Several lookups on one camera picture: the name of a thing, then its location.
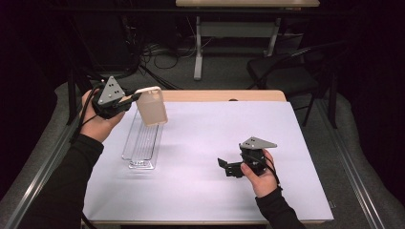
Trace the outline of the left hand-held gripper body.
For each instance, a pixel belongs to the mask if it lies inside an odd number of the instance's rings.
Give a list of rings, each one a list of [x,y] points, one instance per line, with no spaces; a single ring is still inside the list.
[[[113,76],[110,76],[106,83],[103,83],[101,89],[94,96],[92,103],[97,115],[104,119],[109,119],[121,112],[117,107],[120,102],[125,101],[125,91],[119,86]]]

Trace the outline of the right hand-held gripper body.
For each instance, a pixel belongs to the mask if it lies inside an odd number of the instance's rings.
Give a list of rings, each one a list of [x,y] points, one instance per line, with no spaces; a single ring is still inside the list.
[[[277,144],[252,136],[243,143],[240,143],[239,147],[243,162],[255,175],[260,176],[266,171],[266,157],[263,150],[276,148]]]

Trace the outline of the beige phone case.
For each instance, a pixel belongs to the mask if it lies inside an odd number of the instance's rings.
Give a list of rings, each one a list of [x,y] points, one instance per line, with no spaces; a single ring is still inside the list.
[[[146,126],[165,124],[168,121],[161,88],[158,86],[136,91],[138,111]]]

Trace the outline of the clear plastic packaging tray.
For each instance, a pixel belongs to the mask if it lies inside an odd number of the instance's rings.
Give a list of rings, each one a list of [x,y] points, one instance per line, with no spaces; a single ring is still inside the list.
[[[121,158],[130,169],[154,170],[159,154],[162,125],[146,126],[135,113]]]

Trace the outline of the person's right hand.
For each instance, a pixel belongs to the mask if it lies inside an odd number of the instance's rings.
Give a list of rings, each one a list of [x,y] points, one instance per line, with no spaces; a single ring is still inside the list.
[[[245,163],[241,164],[241,170],[250,181],[253,191],[257,198],[263,198],[267,196],[268,194],[276,190],[278,187],[278,182],[273,174],[274,171],[273,157],[266,149],[263,150],[263,154],[264,157],[266,158],[266,164],[268,168],[260,176],[255,175],[254,172]]]

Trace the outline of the person's left hand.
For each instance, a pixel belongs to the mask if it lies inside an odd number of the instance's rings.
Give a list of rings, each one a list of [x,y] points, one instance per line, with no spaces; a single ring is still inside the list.
[[[84,117],[79,132],[102,143],[124,117],[125,112],[121,112],[109,119],[100,117],[93,108],[90,93],[88,91],[82,96],[83,108],[80,113]]]

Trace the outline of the black metal stand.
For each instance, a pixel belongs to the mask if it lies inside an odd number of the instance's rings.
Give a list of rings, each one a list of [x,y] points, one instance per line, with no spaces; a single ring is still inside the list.
[[[337,70],[335,68],[330,70],[330,94],[329,94],[329,111],[328,119],[330,125],[336,129],[336,97],[337,97]]]
[[[76,117],[76,96],[105,73],[119,71],[129,59],[122,25],[114,15],[75,15],[67,20],[72,70],[68,77],[69,123]]]

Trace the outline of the white-legged wooden desk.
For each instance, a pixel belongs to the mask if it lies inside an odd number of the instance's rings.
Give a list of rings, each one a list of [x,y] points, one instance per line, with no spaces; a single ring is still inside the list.
[[[319,0],[176,0],[176,6],[195,8],[198,10],[239,10],[252,8],[254,10],[292,10],[316,8]],[[270,22],[205,22],[196,17],[195,49],[196,61],[194,79],[201,80],[203,74],[203,37],[268,37],[269,43],[264,51],[265,56],[271,56],[274,51],[281,18],[276,17]]]

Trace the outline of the black folding chair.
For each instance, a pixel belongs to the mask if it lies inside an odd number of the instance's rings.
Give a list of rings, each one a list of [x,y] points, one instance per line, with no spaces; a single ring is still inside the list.
[[[330,94],[330,70],[335,68],[338,73],[347,52],[348,44],[338,41],[250,60],[246,66],[253,79],[249,89],[279,90],[286,99],[310,94],[309,104],[304,107],[306,126],[314,100]]]

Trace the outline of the metal floor rail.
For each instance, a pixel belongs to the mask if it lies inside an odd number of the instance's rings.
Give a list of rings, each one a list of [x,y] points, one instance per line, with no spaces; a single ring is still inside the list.
[[[11,188],[0,201],[0,229],[15,229],[47,178],[64,157],[76,121],[68,125],[69,97],[59,95],[52,118]]]
[[[320,112],[323,123],[325,124],[331,141],[337,151],[338,157],[341,161],[345,174],[351,184],[352,190],[356,199],[362,209],[362,212],[370,225],[371,229],[386,229],[381,217],[379,216],[372,198],[366,189],[366,186],[361,179],[357,169],[354,166],[350,152],[348,151],[341,135],[337,129],[334,129],[330,124],[328,117],[328,105],[323,100],[316,100],[315,106]]]

